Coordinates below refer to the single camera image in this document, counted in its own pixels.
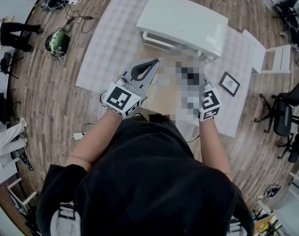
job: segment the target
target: white pants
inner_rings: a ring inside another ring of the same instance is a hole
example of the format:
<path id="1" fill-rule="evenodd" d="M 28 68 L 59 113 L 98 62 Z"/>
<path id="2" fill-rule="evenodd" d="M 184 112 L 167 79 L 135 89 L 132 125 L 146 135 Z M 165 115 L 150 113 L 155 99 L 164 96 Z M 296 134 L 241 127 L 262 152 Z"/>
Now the white pants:
<path id="1" fill-rule="evenodd" d="M 0 156 L 26 146 L 25 139 L 21 137 L 17 141 L 11 142 L 20 133 L 24 132 L 24 130 L 24 124 L 20 122 L 0 133 Z"/>

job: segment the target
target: power strip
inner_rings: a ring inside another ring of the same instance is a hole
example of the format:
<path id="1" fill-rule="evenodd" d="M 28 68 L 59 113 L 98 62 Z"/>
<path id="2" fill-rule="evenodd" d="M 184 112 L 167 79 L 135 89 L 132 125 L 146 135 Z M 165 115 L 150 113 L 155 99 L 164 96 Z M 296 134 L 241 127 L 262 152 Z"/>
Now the power strip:
<path id="1" fill-rule="evenodd" d="M 74 139 L 75 140 L 80 140 L 83 138 L 83 134 L 80 132 L 80 133 L 74 133 Z"/>

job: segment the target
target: yellow object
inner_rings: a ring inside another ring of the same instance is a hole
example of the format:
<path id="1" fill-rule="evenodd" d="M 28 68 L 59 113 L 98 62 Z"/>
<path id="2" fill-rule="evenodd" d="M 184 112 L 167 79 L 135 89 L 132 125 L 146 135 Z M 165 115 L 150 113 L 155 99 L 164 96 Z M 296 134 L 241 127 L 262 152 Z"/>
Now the yellow object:
<path id="1" fill-rule="evenodd" d="M 5 22 L 6 22 L 6 23 L 10 23 L 10 22 L 12 22 L 13 20 L 14 20 L 14 16 L 12 16 L 12 17 L 6 17 L 6 18 L 5 18 Z"/>

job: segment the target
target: white backpack strap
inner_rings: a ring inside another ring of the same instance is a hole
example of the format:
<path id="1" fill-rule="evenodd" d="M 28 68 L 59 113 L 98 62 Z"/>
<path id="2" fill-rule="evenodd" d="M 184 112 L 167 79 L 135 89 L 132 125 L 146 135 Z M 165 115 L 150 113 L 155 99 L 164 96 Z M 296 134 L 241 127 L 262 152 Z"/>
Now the white backpack strap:
<path id="1" fill-rule="evenodd" d="M 81 218 L 73 202 L 60 203 L 51 219 L 51 236 L 81 236 Z"/>

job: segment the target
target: white shoe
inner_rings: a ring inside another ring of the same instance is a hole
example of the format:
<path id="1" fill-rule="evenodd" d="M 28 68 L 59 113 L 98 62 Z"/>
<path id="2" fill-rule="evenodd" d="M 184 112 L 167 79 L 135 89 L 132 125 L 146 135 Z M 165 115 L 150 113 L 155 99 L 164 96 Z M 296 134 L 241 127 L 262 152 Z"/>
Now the white shoe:
<path id="1" fill-rule="evenodd" d="M 19 135 L 19 137 L 20 137 L 20 138 L 23 138 L 24 141 L 25 141 L 25 143 L 27 144 L 27 138 L 26 138 L 25 136 L 23 136 L 23 135 Z"/>
<path id="2" fill-rule="evenodd" d="M 24 127 L 27 128 L 27 122 L 23 117 L 20 118 L 20 121 L 24 124 Z"/>

